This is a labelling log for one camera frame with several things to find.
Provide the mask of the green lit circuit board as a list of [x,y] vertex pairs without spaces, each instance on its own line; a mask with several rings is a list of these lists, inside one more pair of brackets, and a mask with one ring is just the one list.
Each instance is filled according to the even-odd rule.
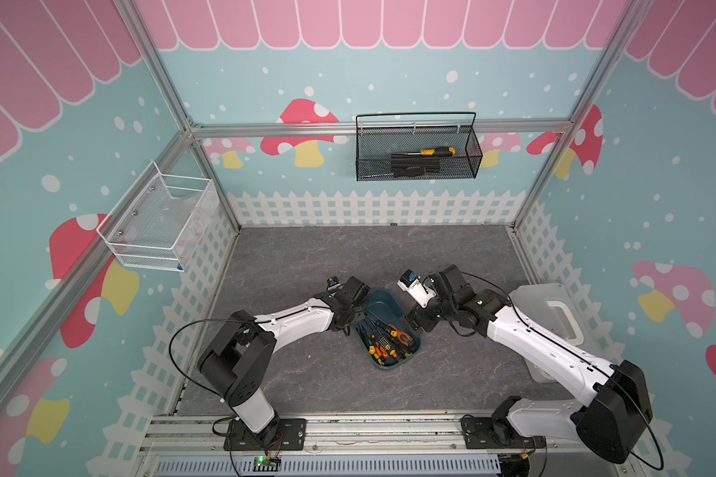
[[254,461],[254,472],[278,472],[282,468],[282,459],[278,457],[259,456]]

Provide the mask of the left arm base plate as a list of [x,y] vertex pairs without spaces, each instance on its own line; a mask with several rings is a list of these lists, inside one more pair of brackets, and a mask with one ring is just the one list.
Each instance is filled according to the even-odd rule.
[[252,432],[236,419],[225,436],[226,451],[302,451],[306,435],[306,419],[275,417],[262,431]]

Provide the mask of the black tool in basket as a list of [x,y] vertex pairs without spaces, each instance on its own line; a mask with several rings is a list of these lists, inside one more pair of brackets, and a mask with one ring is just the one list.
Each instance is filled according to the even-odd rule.
[[391,174],[394,178],[414,178],[439,173],[441,159],[437,157],[392,157]]

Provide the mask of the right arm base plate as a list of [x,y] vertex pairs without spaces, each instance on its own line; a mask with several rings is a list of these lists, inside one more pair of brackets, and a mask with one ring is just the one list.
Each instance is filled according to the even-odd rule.
[[461,432],[467,449],[512,449],[533,453],[546,447],[544,437],[525,437],[514,430],[505,419],[464,415],[460,420]]

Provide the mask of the yellow black screwdriver in basket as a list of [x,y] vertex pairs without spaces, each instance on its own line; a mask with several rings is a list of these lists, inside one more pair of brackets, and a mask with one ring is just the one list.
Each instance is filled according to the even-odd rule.
[[455,149],[453,147],[437,147],[434,149],[422,149],[416,152],[396,152],[392,153],[392,158],[403,158],[403,157],[453,157],[455,156]]

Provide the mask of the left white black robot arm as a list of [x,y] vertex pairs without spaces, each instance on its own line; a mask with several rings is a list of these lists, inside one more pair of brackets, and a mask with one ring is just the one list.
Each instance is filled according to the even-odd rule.
[[280,433],[280,415],[261,385],[270,360],[280,349],[303,337],[325,331],[347,334],[365,317],[370,287],[352,276],[341,283],[330,278],[326,290],[304,303],[269,314],[244,310],[221,319],[221,329],[202,351],[195,385],[216,396],[261,445]]

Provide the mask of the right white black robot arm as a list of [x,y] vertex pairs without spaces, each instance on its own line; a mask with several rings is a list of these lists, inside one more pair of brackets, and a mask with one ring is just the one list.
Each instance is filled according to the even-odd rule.
[[476,292],[467,273],[448,266],[420,278],[406,270],[398,281],[416,304],[406,315],[410,327],[431,332],[438,323],[461,326],[517,354],[548,374],[571,394],[566,401],[505,399],[493,412],[495,440],[559,437],[582,442],[602,459],[623,464],[652,431],[652,403],[646,377],[637,365],[616,365],[543,327],[500,287]]

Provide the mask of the teal plastic storage box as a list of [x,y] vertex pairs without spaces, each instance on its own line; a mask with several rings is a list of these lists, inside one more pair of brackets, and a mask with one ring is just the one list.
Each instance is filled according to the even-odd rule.
[[[397,369],[421,349],[421,338],[405,325],[405,312],[390,292],[384,289],[370,291],[364,311],[365,318],[353,324],[352,330],[375,367],[385,371]],[[398,343],[391,336],[389,325],[411,335],[414,339],[412,346],[407,348]]]

